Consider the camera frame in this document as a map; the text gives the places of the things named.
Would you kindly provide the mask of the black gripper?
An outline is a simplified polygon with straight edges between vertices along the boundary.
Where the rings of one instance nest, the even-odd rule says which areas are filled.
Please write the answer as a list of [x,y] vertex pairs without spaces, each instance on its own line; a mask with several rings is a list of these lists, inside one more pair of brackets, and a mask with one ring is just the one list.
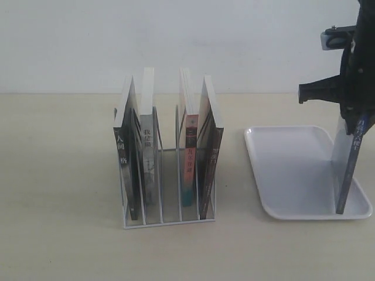
[[356,31],[344,48],[340,75],[298,86],[298,101],[340,102],[346,135],[352,135],[359,116],[374,115],[374,1],[359,1]]

